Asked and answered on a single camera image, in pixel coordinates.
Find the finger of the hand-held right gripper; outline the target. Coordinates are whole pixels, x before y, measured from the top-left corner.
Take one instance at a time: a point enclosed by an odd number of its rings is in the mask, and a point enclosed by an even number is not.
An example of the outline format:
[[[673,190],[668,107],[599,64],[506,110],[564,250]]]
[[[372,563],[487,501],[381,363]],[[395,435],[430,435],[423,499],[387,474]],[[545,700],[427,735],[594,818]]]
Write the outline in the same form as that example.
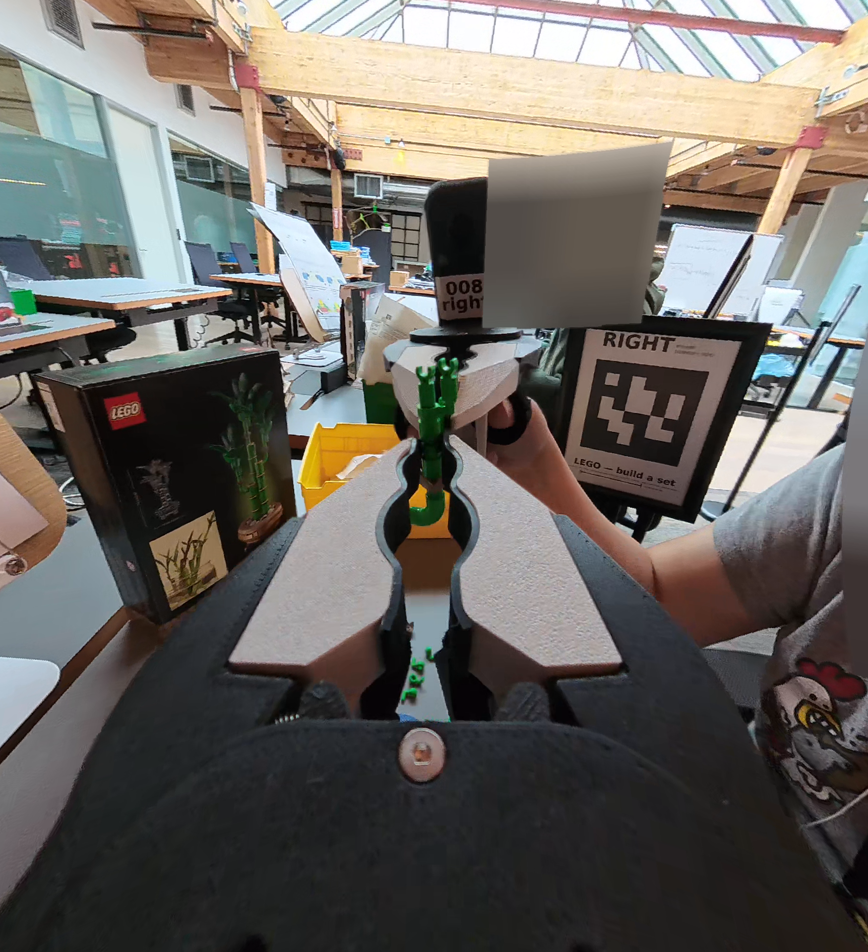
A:
[[[410,431],[418,435],[419,381],[416,370],[435,364],[435,348],[427,344],[390,344],[383,350],[383,361],[390,372],[393,392],[400,407],[400,415],[394,423],[395,431],[401,440],[407,438]]]
[[[522,371],[535,367],[542,344],[476,344],[458,372],[453,414],[445,425],[448,434],[461,434],[473,426],[475,439],[488,437],[489,415],[517,391]]]

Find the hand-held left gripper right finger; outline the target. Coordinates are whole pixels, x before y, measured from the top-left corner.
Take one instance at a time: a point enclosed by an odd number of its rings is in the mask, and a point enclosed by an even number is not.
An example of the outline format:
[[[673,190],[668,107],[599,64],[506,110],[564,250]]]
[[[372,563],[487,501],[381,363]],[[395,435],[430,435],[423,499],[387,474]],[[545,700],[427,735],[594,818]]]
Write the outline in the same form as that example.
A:
[[[459,547],[444,637],[451,718],[488,718],[520,683],[621,672],[620,652],[554,514],[456,437],[444,460]]]

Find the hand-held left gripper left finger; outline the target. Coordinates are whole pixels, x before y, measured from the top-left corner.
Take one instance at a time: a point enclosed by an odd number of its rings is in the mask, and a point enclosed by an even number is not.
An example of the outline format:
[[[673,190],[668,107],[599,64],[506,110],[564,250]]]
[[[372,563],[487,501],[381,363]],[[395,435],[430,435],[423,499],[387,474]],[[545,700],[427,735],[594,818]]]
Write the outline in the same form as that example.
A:
[[[237,673],[328,682],[362,718],[397,718],[412,657],[396,550],[409,530],[405,440],[302,520],[229,656]]]

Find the green lego bamboo stem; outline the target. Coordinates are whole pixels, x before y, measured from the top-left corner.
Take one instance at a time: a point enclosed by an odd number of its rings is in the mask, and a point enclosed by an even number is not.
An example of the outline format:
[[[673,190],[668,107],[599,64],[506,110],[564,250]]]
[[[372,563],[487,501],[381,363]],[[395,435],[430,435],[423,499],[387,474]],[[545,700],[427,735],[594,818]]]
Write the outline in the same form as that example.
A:
[[[416,369],[419,435],[407,457],[407,472],[411,477],[418,476],[426,500],[423,506],[409,508],[413,527],[435,527],[449,509],[459,458],[449,443],[447,430],[458,398],[459,373],[456,357],[440,357],[434,365]]]

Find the scattered small green lego pieces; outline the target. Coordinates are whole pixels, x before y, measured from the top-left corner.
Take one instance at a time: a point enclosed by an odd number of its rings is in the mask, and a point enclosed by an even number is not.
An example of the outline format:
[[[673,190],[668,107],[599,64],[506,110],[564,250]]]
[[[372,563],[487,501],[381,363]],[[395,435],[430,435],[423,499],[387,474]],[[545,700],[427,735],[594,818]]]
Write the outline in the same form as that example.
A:
[[[415,708],[422,700],[438,700],[442,698],[441,695],[436,651],[433,647],[426,646],[419,649],[419,653],[412,656],[409,662],[400,706]]]

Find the black lego set box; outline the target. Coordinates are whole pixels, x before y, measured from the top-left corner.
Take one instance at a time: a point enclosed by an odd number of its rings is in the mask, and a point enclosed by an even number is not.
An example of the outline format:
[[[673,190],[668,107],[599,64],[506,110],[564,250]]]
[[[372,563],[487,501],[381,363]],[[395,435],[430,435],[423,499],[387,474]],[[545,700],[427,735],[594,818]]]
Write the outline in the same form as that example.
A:
[[[156,625],[297,515],[278,351],[214,345],[35,385],[124,605]]]

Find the person's right hand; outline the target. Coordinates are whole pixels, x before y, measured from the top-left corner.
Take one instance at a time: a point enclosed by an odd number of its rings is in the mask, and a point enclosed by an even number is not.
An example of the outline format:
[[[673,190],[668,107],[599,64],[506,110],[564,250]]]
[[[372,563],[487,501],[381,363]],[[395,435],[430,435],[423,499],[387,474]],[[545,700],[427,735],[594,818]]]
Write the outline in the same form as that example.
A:
[[[543,411],[535,401],[527,403],[530,419],[519,438],[509,444],[498,443],[497,439],[500,435],[506,437],[518,422],[514,399],[504,400],[490,411],[488,461],[553,513],[569,517],[589,537],[608,529],[606,517],[569,469]]]

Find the green plastic bin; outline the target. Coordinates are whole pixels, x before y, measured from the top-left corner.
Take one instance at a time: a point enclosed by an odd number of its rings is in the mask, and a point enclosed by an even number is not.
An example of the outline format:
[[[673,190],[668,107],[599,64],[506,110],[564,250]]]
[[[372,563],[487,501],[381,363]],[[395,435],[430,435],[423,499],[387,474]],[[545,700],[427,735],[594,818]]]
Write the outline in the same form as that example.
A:
[[[367,423],[395,425],[404,417],[393,385],[361,383]]]

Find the white paper bag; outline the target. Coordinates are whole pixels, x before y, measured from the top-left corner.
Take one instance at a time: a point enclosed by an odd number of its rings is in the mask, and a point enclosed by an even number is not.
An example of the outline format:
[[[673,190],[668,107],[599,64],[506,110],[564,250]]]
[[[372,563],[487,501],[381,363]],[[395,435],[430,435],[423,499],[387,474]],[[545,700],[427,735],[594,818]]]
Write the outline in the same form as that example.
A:
[[[413,330],[438,323],[436,298],[427,295],[385,292],[367,326],[366,344],[358,367],[358,377],[366,386],[391,384],[383,363],[383,351]]]

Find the tall black box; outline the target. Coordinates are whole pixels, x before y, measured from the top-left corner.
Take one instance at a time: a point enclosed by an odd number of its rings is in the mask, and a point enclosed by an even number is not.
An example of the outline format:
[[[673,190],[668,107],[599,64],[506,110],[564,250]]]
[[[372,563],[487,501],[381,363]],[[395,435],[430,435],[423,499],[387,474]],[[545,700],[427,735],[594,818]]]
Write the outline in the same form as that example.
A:
[[[357,377],[364,355],[367,329],[384,292],[384,284],[361,279],[347,282],[341,287],[341,353],[349,380]]]

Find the yellow plastic bin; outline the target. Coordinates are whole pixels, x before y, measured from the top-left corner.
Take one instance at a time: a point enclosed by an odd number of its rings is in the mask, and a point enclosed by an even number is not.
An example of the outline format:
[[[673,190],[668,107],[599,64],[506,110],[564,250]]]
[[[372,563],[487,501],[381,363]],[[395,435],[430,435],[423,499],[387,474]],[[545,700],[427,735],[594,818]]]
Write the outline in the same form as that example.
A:
[[[380,457],[398,445],[400,438],[390,423],[343,422],[334,426],[315,425],[302,459],[299,485],[307,510],[349,482],[343,474],[353,461],[361,457]],[[422,464],[419,488],[410,499],[410,506],[427,508],[428,483]],[[437,523],[412,524],[409,538],[447,539],[449,501],[443,494],[443,507]]]

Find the wooden skateboard deck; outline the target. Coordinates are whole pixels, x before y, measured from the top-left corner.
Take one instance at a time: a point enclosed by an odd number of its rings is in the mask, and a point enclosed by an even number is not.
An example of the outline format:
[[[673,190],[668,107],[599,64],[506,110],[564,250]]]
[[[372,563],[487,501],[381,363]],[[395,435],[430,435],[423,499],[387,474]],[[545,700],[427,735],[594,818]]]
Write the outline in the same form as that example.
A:
[[[285,293],[299,316],[309,338],[317,344],[323,344],[327,335],[321,326],[315,306],[313,305],[307,286],[300,274],[292,267],[279,265],[279,278]]]

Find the tilted flip chart whiteboard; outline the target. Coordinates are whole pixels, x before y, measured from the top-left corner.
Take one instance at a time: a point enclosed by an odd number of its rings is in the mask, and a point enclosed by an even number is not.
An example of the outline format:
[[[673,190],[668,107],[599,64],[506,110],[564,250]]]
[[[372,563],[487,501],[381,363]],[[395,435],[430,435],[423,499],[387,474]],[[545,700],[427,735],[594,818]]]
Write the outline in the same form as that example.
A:
[[[251,203],[248,210],[277,239],[282,249],[280,264],[292,267],[300,274],[317,314],[338,311],[345,278],[338,262],[322,244],[309,221],[255,203]]]

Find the black framed tag sign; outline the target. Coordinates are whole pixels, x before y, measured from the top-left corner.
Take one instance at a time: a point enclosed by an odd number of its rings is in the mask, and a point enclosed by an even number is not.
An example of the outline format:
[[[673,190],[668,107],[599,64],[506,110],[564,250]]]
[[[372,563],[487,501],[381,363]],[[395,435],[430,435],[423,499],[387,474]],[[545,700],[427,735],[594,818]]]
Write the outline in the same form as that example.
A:
[[[645,316],[568,331],[556,439],[610,522],[642,541],[662,517],[696,520],[771,330]]]

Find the black office chair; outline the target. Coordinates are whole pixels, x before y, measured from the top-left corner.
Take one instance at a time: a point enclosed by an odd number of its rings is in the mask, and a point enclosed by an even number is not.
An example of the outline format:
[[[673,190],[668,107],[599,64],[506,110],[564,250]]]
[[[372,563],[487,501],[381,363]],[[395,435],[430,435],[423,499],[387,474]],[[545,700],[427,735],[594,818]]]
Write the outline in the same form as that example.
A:
[[[197,284],[202,287],[224,289],[228,292],[226,298],[220,297],[215,300],[215,309],[212,314],[231,321],[233,323],[233,329],[221,336],[203,341],[203,344],[258,344],[258,335],[253,333],[255,329],[253,321],[255,318],[252,317],[253,311],[249,303],[239,296],[233,295],[233,289],[226,285],[225,282],[213,277],[219,273],[219,262],[211,244],[199,244],[189,241],[184,241],[183,244],[186,247],[190,266]]]
[[[246,244],[231,242],[230,248],[238,269],[225,275],[226,284],[231,287],[235,298],[249,309],[256,324],[278,327],[285,337],[290,329],[290,309],[286,309],[287,299],[280,276],[261,272]]]

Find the large white whiteboard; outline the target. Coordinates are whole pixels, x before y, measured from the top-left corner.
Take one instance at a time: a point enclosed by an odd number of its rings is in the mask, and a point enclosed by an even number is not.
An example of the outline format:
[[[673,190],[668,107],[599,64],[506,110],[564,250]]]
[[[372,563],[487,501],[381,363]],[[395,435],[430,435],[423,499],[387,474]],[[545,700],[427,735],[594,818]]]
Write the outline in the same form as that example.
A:
[[[749,264],[719,317],[750,317],[785,237],[680,223],[671,227],[664,267],[656,279],[666,288],[664,311],[704,313],[749,237]]]

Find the wooden top desk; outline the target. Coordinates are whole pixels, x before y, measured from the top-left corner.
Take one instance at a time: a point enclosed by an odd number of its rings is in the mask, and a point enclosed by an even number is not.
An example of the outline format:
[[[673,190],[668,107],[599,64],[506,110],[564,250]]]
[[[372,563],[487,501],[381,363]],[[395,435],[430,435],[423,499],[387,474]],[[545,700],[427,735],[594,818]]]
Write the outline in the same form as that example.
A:
[[[217,311],[228,287],[174,284],[132,277],[20,280],[12,290],[28,290],[38,309],[63,315],[89,314],[130,327],[172,321],[179,351],[190,349],[187,320]]]

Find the small white whiteboard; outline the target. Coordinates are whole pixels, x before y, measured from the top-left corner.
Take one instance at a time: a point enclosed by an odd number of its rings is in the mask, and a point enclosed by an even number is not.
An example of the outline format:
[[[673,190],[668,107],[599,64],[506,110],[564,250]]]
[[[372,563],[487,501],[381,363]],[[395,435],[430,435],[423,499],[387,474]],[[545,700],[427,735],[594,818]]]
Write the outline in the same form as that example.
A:
[[[793,288],[765,286],[758,299],[754,320],[760,324],[789,326],[794,314],[800,311],[805,292]]]

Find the black easel stand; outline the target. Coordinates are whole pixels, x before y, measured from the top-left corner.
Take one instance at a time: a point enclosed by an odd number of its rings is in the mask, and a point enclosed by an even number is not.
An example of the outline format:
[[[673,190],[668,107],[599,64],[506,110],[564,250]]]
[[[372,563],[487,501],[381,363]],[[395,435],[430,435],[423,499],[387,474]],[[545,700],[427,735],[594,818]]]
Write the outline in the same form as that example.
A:
[[[836,353],[809,397],[807,407],[811,410],[820,407],[824,394],[845,360],[846,352],[861,350],[865,346],[863,339],[846,337],[839,332],[840,325],[862,290],[863,285],[860,283],[848,286],[831,318],[821,320],[815,327],[805,327],[803,318],[796,313],[789,326],[773,328],[764,353],[775,352],[796,359],[798,361],[796,371],[792,378],[778,380],[770,386],[756,386],[751,381],[750,396],[743,401],[741,412],[760,418],[763,421],[763,428],[725,500],[717,502],[708,498],[702,503],[700,516],[703,519],[713,522],[736,506],[743,484],[753,469],[765,441],[780,421],[799,383],[805,376],[813,375],[813,366],[819,361],[821,351],[826,347],[833,347]]]

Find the grey top desk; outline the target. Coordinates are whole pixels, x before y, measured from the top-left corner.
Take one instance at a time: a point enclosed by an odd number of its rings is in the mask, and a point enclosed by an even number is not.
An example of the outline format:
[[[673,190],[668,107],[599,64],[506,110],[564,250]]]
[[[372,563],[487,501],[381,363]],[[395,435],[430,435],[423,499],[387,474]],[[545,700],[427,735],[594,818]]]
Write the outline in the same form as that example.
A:
[[[116,327],[111,320],[38,313],[22,325],[0,327],[0,379],[40,373],[61,363],[80,364],[89,336]]]

